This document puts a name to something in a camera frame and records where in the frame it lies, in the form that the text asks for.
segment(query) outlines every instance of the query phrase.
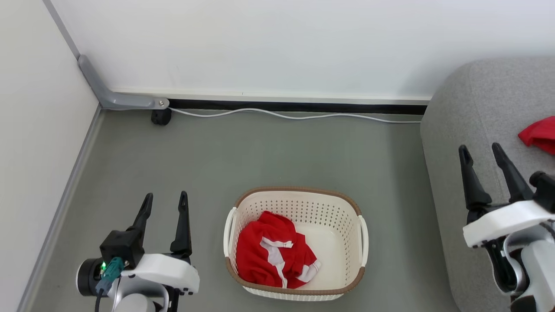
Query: gray sofa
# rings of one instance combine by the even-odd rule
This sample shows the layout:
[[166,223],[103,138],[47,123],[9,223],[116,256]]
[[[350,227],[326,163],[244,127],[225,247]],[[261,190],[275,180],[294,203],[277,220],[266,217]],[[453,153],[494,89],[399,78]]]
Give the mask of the gray sofa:
[[517,134],[555,115],[555,58],[491,59],[462,66],[433,96],[421,135],[430,175],[443,252],[453,297],[462,312],[509,311],[497,289],[487,252],[465,244],[464,193],[458,147],[465,144],[474,168],[494,202],[508,190],[491,144],[499,142],[527,179],[542,170],[555,173],[555,157],[526,147]]

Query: laundry basket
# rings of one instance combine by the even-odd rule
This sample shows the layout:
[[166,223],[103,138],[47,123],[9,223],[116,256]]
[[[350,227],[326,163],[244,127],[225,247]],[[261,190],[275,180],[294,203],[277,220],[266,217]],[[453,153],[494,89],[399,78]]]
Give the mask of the laundry basket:
[[[322,262],[309,283],[285,289],[253,284],[239,277],[235,262],[239,233],[265,210],[289,218]],[[362,279],[368,245],[368,228],[359,207],[349,197],[327,190],[252,189],[237,201],[225,222],[224,255],[229,273],[248,292],[275,299],[325,301],[341,297]]]

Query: basket handle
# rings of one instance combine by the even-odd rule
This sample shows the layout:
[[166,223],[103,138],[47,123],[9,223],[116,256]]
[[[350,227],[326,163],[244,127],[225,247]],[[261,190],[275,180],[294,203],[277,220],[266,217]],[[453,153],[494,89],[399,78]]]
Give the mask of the basket handle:
[[370,242],[368,239],[368,227],[362,215],[359,215],[359,223],[362,230],[362,263],[360,266],[366,266],[366,262],[368,261],[368,245]]
[[231,228],[231,221],[233,220],[233,216],[237,211],[237,207],[233,207],[228,214],[228,218],[225,221],[225,229],[224,229],[224,255],[229,257],[229,230]]

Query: brown basket rim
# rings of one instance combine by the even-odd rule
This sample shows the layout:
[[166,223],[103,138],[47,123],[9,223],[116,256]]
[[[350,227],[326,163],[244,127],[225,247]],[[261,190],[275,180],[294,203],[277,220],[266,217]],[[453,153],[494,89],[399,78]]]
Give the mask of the brown basket rim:
[[[238,207],[241,204],[241,202],[251,194],[259,193],[259,192],[272,192],[272,191],[308,192],[308,193],[316,193],[316,194],[339,197],[351,205],[356,215],[362,215],[359,206],[355,203],[354,200],[352,200],[347,195],[343,193],[335,192],[335,191],[330,191],[330,190],[322,190],[322,189],[306,188],[306,187],[259,187],[259,188],[250,189],[237,200],[237,202],[235,203],[235,206]],[[231,277],[237,283],[241,284],[244,287],[261,290],[261,291],[269,291],[271,293],[287,294],[287,295],[305,295],[305,296],[329,296],[329,295],[340,295],[340,294],[347,293],[353,290],[353,288],[355,288],[359,284],[359,282],[362,280],[362,276],[364,275],[364,271],[365,271],[365,267],[361,266],[359,269],[359,273],[357,274],[355,279],[349,285],[343,288],[326,289],[326,290],[298,290],[298,289],[289,289],[289,288],[270,287],[270,286],[250,283],[242,279],[241,277],[239,277],[239,275],[233,270],[233,267],[231,266],[231,260],[229,259],[228,256],[225,257],[225,266],[228,269],[228,272],[231,275]]]

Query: red cloth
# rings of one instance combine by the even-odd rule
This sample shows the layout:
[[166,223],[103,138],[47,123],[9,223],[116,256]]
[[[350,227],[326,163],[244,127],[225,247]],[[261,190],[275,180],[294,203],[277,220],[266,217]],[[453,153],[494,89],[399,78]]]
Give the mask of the red cloth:
[[293,222],[269,211],[239,234],[236,262],[246,281],[292,289],[310,281],[321,266]]
[[555,155],[555,116],[531,124],[518,137],[526,146],[535,145]]

